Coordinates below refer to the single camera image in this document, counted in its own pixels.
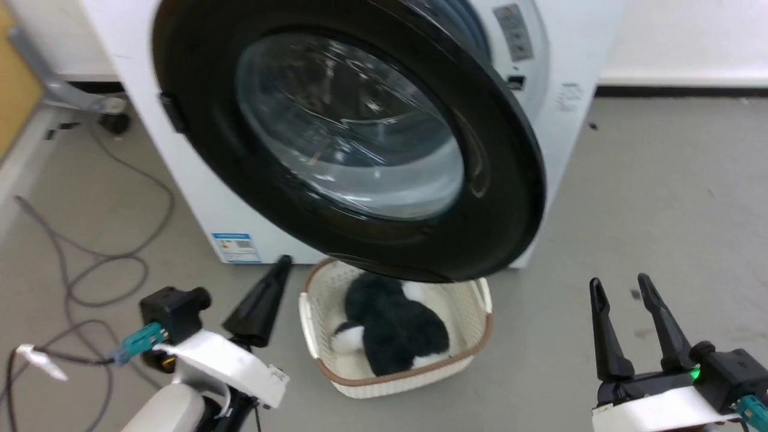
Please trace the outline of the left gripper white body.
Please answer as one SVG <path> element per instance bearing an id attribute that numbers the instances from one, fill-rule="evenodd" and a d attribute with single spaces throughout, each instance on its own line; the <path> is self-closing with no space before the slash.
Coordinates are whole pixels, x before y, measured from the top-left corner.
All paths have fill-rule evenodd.
<path id="1" fill-rule="evenodd" d="M 228 402 L 232 400 L 229 388 L 233 388 L 276 409 L 290 382 L 278 367 L 267 365 L 250 351 L 207 330 L 200 330 L 177 345 L 158 344 L 153 351 L 175 356 L 175 382 L 199 385 L 225 396 Z"/>

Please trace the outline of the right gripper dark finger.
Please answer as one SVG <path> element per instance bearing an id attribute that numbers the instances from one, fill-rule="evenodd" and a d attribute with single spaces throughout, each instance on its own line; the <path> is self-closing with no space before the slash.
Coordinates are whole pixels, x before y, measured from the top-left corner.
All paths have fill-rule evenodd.
<path id="1" fill-rule="evenodd" d="M 602 382 L 631 379 L 635 369 L 623 355 L 610 318 L 611 304 L 598 277 L 590 280 L 589 290 L 597 377 Z"/>
<path id="2" fill-rule="evenodd" d="M 641 298 L 653 322 L 661 348 L 660 365 L 664 372 L 689 371 L 697 364 L 689 358 L 691 345 L 684 335 L 677 320 L 665 304 L 648 274 L 639 274 L 637 284 Z"/>

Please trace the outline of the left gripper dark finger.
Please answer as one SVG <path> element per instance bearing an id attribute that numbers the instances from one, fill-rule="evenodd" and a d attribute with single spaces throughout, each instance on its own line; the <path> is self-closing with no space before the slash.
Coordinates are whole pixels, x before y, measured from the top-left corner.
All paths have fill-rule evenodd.
<path id="1" fill-rule="evenodd" d="M 230 341 L 244 349 L 269 344 L 292 266 L 291 256 L 281 256 L 239 302 L 222 324 L 231 335 Z"/>

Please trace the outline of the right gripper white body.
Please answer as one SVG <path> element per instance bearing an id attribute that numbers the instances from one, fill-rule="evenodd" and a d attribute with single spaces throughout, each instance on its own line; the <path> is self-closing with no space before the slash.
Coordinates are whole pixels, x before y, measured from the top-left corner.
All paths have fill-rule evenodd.
<path id="1" fill-rule="evenodd" d="M 631 380 L 603 382 L 592 409 L 594 431 L 719 431 L 738 424 L 732 409 L 713 409 L 694 388 L 699 369 L 682 374 L 640 374 Z"/>

